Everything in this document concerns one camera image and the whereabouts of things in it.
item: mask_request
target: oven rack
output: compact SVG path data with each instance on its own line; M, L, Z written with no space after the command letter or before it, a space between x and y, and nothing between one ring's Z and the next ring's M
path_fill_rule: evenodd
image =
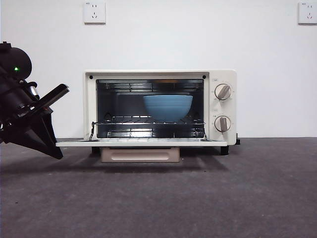
M92 122L91 135L89 140L92 140L95 133L95 125L204 125L204 121L201 119L194 119L192 116L186 116L185 118L179 120L178 122L167 122L167 121L157 121L151 116L115 116L110 117L111 119L105 121ZM108 137L134 137L134 134L147 133L150 136L146 137L156 137L157 134L153 129L117 129L110 130ZM205 134L201 132L199 128L192 128L191 134L193 137L202 137Z
M151 116L115 116L102 122L92 122L93 125L150 125L150 124L171 124L171 125L204 125L204 121L193 119L191 116L179 120L178 122L157 121Z

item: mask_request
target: dark gray carpet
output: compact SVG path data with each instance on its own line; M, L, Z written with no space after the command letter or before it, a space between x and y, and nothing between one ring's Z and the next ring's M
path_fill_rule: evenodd
M243 139L178 164L1 147L2 238L315 238L317 138Z

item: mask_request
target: oven foot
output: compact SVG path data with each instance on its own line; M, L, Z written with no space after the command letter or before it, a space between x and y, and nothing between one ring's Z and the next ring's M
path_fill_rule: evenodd
M229 154L229 146L221 146L220 155L228 155L228 154Z
M241 145L241 139L238 138L238 134L237 134L237 141L236 141L236 144L235 145Z
M100 154L100 147L91 147L92 154Z

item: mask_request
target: white knob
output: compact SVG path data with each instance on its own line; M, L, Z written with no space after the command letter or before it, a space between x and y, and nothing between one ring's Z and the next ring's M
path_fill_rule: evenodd
M221 117L216 118L216 120L214 121L214 126L216 127L216 129L218 131L226 132L230 129L231 122L230 122L230 119L228 117L221 116Z
M231 95L231 89L228 84L220 84L214 90L214 94L219 100L226 100Z

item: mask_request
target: wire rack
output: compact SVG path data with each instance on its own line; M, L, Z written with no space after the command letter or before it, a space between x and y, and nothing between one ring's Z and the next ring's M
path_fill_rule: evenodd
M93 125L138 125L138 124L188 124L188 125L204 125L204 121L201 119L194 119L191 116L187 116L177 122L169 121L158 121L151 116L116 116L111 119L101 121L101 122L92 122Z
M92 140L95 125L192 125L193 128L187 130L178 130L175 132L170 132L164 129L153 129L153 128L123 128L123 129L110 129L107 132L107 137L171 137L178 138L182 137L183 134L187 134L190 137L203 137L204 129L196 128L204 125L204 121L201 119L195 119L191 116L186 116L185 118L177 122L168 121L158 121L151 116L116 116L109 117L104 121L92 122L92 130L89 140Z

